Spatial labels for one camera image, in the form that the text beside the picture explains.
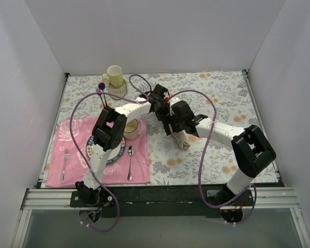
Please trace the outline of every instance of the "table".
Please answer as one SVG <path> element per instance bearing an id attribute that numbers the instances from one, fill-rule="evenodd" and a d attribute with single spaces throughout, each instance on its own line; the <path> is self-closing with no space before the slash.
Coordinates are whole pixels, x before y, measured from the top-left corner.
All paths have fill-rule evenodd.
<path id="1" fill-rule="evenodd" d="M 208 95 L 215 104 L 217 121 L 237 127 L 248 127 L 251 124 L 260 126 L 253 101 L 243 75 L 234 72 L 200 72 L 200 73 L 158 73 L 141 74 L 151 85 L 161 84 L 168 88 L 172 95 L 184 89 L 196 89 Z M 129 74 L 123 77 L 128 82 Z M 46 179 L 51 163 L 51 154 L 55 141 L 56 129 L 60 122 L 69 119 L 76 103 L 85 95 L 95 92 L 101 82 L 100 75 L 77 75 L 67 79 L 63 100 L 59 109 L 55 131 L 51 138 L 50 150 L 43 167 L 41 187 L 46 187 Z M 132 82 L 143 91 L 149 87 L 142 79 L 134 77 Z M 126 98 L 135 99 L 140 93 L 128 84 Z M 179 97 L 186 101 L 194 114 L 213 115 L 210 102 L 196 93 L 182 93 Z M 109 106 L 125 104 L 122 100 L 107 97 Z M 98 117 L 103 104 L 98 96 L 86 99 L 75 113 L 75 118 Z M 187 151 L 179 149 L 175 139 L 166 136 L 161 122 L 154 113 L 143 116 L 147 119 L 148 156 L 151 182 L 146 185 L 186 185 L 197 184 L 197 172 L 205 139 L 187 135 L 191 147 Z M 237 170 L 237 162 L 232 149 L 218 142 L 211 141 L 206 152 L 202 183 L 226 183 Z M 275 169 L 269 165 L 254 182 L 278 182 Z"/>

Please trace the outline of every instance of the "spoon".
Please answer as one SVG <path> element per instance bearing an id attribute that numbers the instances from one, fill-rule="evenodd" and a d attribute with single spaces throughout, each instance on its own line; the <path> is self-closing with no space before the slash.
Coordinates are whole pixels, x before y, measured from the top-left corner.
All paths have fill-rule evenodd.
<path id="1" fill-rule="evenodd" d="M 135 152 L 134 147 L 130 146 L 129 150 L 128 150 L 128 154 L 130 156 L 130 168 L 129 168 L 128 180 L 132 180 L 132 176 L 131 176 L 131 160 L 132 160 L 132 157 L 134 155 L 134 152 Z"/>

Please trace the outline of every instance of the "silver fork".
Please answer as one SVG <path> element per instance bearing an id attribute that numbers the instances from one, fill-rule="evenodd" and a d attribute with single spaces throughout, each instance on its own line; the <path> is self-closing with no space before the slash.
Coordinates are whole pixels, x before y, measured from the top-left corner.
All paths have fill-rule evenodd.
<path id="1" fill-rule="evenodd" d="M 64 165 L 61 173 L 61 182 L 64 180 L 64 169 L 66 167 L 67 160 L 69 159 L 69 149 L 64 150 Z"/>

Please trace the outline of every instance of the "beige cup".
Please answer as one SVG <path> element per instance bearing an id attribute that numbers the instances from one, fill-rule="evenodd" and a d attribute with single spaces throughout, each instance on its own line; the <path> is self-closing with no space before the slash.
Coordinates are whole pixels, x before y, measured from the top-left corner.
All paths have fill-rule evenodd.
<path id="1" fill-rule="evenodd" d="M 127 140 L 134 140 L 139 135 L 138 121 L 136 119 L 126 124 L 124 129 L 124 137 Z"/>
<path id="2" fill-rule="evenodd" d="M 102 75 L 102 80 L 111 83 L 116 88 L 122 86 L 122 68 L 120 66 L 110 66 L 107 69 L 107 73 Z"/>

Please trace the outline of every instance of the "cloth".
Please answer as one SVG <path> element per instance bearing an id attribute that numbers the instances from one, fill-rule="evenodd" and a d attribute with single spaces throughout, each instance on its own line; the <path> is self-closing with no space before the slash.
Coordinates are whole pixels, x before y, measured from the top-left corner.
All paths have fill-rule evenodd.
<path id="1" fill-rule="evenodd" d="M 74 119 L 72 123 L 73 135 L 86 158 L 88 158 L 86 155 L 86 143 L 91 136 L 96 121 L 97 118 L 84 118 Z M 139 126 L 139 136 L 133 140 L 126 140 L 126 148 L 122 157 L 116 162 L 106 166 L 103 172 L 102 183 L 136 184 L 150 182 L 147 149 L 147 121 L 143 118 L 138 118 L 137 121 Z M 132 180 L 128 180 L 127 177 L 130 165 L 128 148 L 131 145 L 135 148 L 135 155 L 132 158 L 131 164 Z M 65 149 L 69 149 L 70 156 L 65 167 L 64 181 L 61 183 Z M 75 182 L 83 179 L 87 170 L 87 164 L 72 141 L 69 131 L 69 120 L 63 120 L 56 132 L 46 186 L 55 188 L 74 186 Z"/>
<path id="2" fill-rule="evenodd" d="M 178 145 L 179 145 L 180 149 L 186 151 L 191 146 L 191 144 L 189 143 L 189 141 L 188 141 L 188 139 L 186 137 L 185 132 L 184 131 L 180 131 L 179 133 L 173 133 L 171 125 L 169 125 L 169 128 L 170 128 L 172 136 L 178 142 Z"/>

